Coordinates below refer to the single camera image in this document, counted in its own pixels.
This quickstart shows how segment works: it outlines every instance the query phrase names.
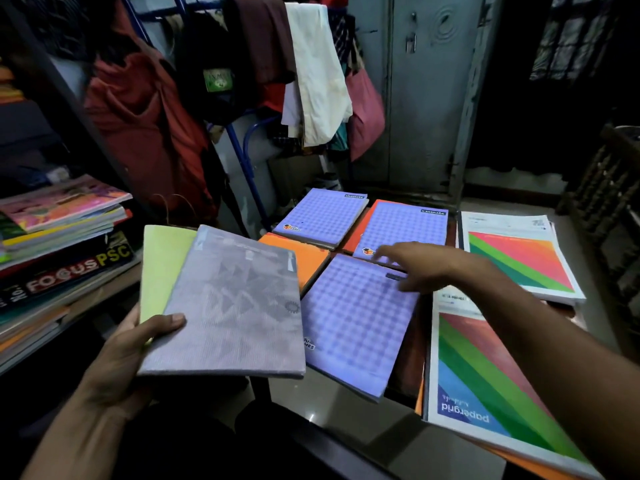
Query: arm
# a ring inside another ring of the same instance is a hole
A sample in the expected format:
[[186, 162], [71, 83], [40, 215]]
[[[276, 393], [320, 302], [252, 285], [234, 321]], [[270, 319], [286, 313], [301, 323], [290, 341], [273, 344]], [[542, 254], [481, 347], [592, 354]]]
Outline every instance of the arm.
[[131, 390], [143, 347], [156, 335], [185, 324], [183, 315], [157, 315], [138, 326], [136, 306], [107, 340], [47, 430], [22, 480], [108, 480], [128, 420], [150, 401], [145, 388]]
[[549, 411], [606, 477], [640, 478], [640, 368], [511, 281], [490, 261], [454, 248], [383, 246], [408, 272], [405, 291], [453, 285], [500, 337]]

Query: pink magazine cover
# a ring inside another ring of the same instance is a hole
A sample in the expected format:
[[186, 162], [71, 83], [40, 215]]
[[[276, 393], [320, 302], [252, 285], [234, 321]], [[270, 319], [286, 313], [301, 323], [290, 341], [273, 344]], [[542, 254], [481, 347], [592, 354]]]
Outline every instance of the pink magazine cover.
[[0, 212], [25, 232], [36, 232], [69, 223], [87, 214], [131, 199], [89, 175], [34, 192], [0, 200]]

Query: clothes rack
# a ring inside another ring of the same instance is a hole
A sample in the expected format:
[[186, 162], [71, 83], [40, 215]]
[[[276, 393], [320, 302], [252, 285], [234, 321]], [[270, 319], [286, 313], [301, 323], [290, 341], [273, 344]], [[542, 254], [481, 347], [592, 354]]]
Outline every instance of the clothes rack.
[[[187, 19], [189, 16], [189, 10], [203, 11], [222, 8], [221, 1], [208, 3], [187, 3], [186, 0], [173, 1], [175, 2], [175, 7], [163, 8], [160, 10], [138, 14], [131, 3], [131, 0], [122, 0], [124, 7], [129, 14], [129, 18], [134, 30], [142, 40], [144, 40], [151, 46], [151, 39], [149, 38], [143, 22], [156, 22], [164, 18], [165, 16], [170, 15], [181, 15], [182, 17], [184, 17], [184, 19]], [[247, 115], [254, 112], [254, 110], [249, 110], [244, 114]], [[267, 231], [271, 230], [271, 220], [267, 215], [267, 211], [264, 208], [264, 204], [262, 203], [262, 199], [260, 197], [260, 192], [258, 192], [258, 187], [255, 184], [255, 174], [253, 172], [251, 158], [249, 157], [249, 140], [251, 139], [251, 136], [256, 131], [256, 129], [265, 126], [270, 122], [275, 121], [276, 119], [278, 119], [278, 117], [274, 116], [265, 120], [260, 120], [256, 124], [252, 125], [244, 135], [243, 144], [240, 144], [240, 140], [238, 139], [233, 123], [230, 123], [225, 127], [225, 129], [227, 130], [227, 134], [229, 135], [229, 140], [231, 140], [231, 146], [233, 146], [233, 149], [240, 163], [240, 168], [243, 171], [246, 183], [252, 193], [253, 200], [255, 201], [255, 206], [258, 208], [258, 213], [260, 213], [260, 222]]]

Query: yellow-green notebook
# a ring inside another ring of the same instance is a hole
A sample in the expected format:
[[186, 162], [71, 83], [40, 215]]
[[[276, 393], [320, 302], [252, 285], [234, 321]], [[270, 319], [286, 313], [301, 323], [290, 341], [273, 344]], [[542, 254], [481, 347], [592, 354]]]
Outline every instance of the yellow-green notebook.
[[140, 322], [162, 315], [196, 231], [145, 226], [140, 286]]

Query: green tag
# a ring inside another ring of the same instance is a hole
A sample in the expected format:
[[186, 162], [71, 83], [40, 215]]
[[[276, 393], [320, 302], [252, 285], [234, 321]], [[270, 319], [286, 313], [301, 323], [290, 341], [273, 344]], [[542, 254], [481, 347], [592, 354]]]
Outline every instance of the green tag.
[[230, 91], [234, 87], [231, 69], [205, 69], [202, 74], [208, 93]]

